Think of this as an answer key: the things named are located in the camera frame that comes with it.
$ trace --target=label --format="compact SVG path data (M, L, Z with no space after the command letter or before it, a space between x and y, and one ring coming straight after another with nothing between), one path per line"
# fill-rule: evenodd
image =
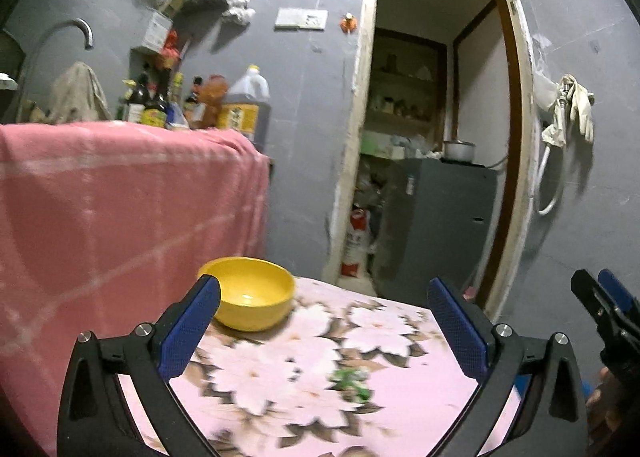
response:
M218 128L225 130L231 128L244 133L249 139L254 138L255 126L258 123L257 104L230 103L223 104L218 116Z
M131 103L127 112L127 121L140 122L140 119L142 118L142 112L144 112L144 110L144 104Z
M193 117L191 120L193 122L198 122L204 119L204 111L206 110L207 105L204 103L198 103L193 109Z
M356 209L351 212L347 227L346 243L342 254L341 273L345 277L357 277L360 265L367 258L369 212Z
M166 123L166 114L162 110L150 108L142 113L140 123L164 128L164 124Z
M406 194L407 195L413 195L414 194L414 188L415 188L415 179L414 179L414 176L410 175L406 179Z

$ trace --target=beige towel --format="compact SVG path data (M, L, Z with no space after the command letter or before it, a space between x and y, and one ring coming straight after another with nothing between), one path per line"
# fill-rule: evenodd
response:
M107 100L89 65L76 62L53 82L49 95L48 123L107 119L112 119Z

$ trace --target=table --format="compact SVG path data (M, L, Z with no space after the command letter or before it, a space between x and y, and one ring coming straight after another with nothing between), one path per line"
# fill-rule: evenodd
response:
M477 384L431 312L308 278L296 279L295 302L286 322L261 333L213 321L171 380L214 448L223 457L427 455ZM163 451L129 377L121 383L145 442ZM518 403L514 391L483 453L501 443Z

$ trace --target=pink cloth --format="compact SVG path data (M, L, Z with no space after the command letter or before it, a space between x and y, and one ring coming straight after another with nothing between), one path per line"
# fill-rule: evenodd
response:
M208 260L259 257L268 178L233 131L0 126L0 383L47 452L76 336L125 334Z
M331 377L346 369L367 370L357 378L369 398L335 390L344 387ZM143 439L163 451L130 377L120 382ZM236 457L424 457L477 386L430 311L308 278L270 331L213 321L170 384L213 447ZM518 404L514 390L483 453L502 442Z

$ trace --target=gray wall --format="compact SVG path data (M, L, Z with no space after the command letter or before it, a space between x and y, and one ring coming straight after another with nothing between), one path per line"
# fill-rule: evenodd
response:
M75 60L93 66L111 102L129 71L131 22L153 0L21 0L7 27L29 51L51 23L86 18L96 50L84 52L75 29L44 51L32 93L46 101L50 82ZM275 159L268 257L299 275L319 277L328 250L330 220L344 128L351 101L356 37L337 28L362 0L252 0L257 15L240 36L220 28L215 12L190 21L196 44L184 62L187 78L220 73L239 77L257 63L273 95L267 154ZM554 79L571 72L596 94L593 151L580 139L567 154L564 198L555 213L532 223L522 265L504 310L524 335L562 329L576 345L584 376L592 379L600 349L593 323L569 291L575 269L609 267L640 293L640 28L623 0L522 0L532 34ZM327 8L324 33L273 31L278 7ZM551 177L558 168L552 158Z
M155 0L20 0L7 24L29 52L52 23L85 18L94 28L96 47L82 49L81 34L70 28L56 34L38 62L29 95L46 105L53 79L82 60L95 69L115 106L129 76L136 23L145 4ZM266 153L274 158L267 256L297 275L320 277L328 252L328 222L351 104L357 36L338 27L346 12L360 13L362 0L252 0L257 11L248 30L222 28L219 13L206 11L179 23L195 40L182 70L239 78L249 64L262 68L271 87L273 113ZM279 7L326 8L327 30L275 32Z
M640 294L640 26L623 0L530 4L529 23L551 43L545 56L552 79L569 72L595 93L595 142L592 150L570 138L564 196L531 225L504 319L526 335L569 334L583 378L593 382L602 343L569 282L576 269L597 275L609 267ZM551 159L548 186L559 161Z

